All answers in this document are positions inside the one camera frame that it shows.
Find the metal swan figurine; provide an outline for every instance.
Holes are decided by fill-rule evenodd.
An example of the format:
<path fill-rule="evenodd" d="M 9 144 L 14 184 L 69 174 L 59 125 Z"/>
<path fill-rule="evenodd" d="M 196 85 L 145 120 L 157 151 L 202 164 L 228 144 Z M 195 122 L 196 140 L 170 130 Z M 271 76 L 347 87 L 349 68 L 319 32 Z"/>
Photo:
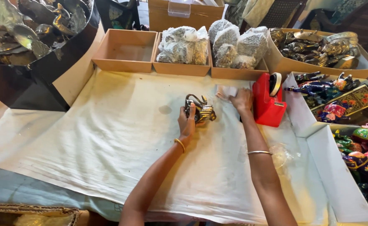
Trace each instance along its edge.
<path fill-rule="evenodd" d="M 190 100 L 190 96 L 195 97 L 195 100 Z M 208 101 L 206 97 L 202 96 L 202 100 L 199 100 L 195 95 L 188 94 L 185 98 L 185 113 L 187 117 L 190 115 L 190 106 L 191 103 L 195 104 L 196 112 L 195 112 L 195 123 L 203 122 L 203 121 L 214 121 L 216 119 L 216 114 L 213 110 L 212 105 L 207 105 Z"/>

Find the gold bangle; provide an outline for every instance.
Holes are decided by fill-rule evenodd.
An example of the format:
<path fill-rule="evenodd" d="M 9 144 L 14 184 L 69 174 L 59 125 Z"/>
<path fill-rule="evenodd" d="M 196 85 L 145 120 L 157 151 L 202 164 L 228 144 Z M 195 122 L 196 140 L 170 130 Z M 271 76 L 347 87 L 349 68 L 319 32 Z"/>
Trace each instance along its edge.
<path fill-rule="evenodd" d="M 184 151 L 183 151 L 183 154 L 185 154 L 185 152 L 187 151 L 186 149 L 185 149 L 185 146 L 184 146 L 184 144 L 183 144 L 183 142 L 181 142 L 179 139 L 174 139 L 174 143 L 176 143 L 176 142 L 178 142 L 178 143 L 180 143 L 181 144 L 181 146 L 183 147 L 183 149 L 184 149 Z"/>

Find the white box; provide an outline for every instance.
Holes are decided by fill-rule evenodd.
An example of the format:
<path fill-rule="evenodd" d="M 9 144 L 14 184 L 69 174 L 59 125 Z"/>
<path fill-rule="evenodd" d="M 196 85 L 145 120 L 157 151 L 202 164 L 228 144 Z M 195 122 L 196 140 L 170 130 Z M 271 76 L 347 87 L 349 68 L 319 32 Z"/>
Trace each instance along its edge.
<path fill-rule="evenodd" d="M 368 203 L 337 148 L 332 135 L 336 129 L 326 125 L 308 137 L 307 143 L 337 222 L 368 225 Z M 351 127 L 339 129 L 348 135 L 353 131 Z"/>
<path fill-rule="evenodd" d="M 304 74 L 303 72 L 291 72 L 287 79 L 283 82 L 282 87 L 298 87 L 297 82 L 294 78 L 296 75 Z M 339 76 L 329 76 L 326 80 L 334 80 Z M 368 80 L 361 79 L 361 84 L 368 84 Z M 305 102 L 300 92 L 291 92 L 283 90 L 283 99 L 287 103 L 287 113 L 290 117 L 291 123 L 293 124 L 293 130 L 298 137 L 309 137 L 314 132 L 322 129 L 326 125 L 330 125 L 332 128 L 343 128 L 344 126 L 352 127 L 354 129 L 360 126 L 352 125 L 339 125 L 334 123 L 318 122 L 315 116 L 312 114 L 307 103 Z"/>

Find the blue fabric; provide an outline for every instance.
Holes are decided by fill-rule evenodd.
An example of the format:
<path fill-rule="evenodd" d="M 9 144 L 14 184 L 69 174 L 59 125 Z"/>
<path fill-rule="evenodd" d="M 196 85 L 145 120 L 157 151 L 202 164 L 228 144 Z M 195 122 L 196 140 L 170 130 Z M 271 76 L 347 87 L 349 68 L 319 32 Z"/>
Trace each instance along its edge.
<path fill-rule="evenodd" d="M 0 203 L 63 206 L 99 213 L 119 221 L 123 205 L 83 195 L 56 185 L 0 169 Z"/>

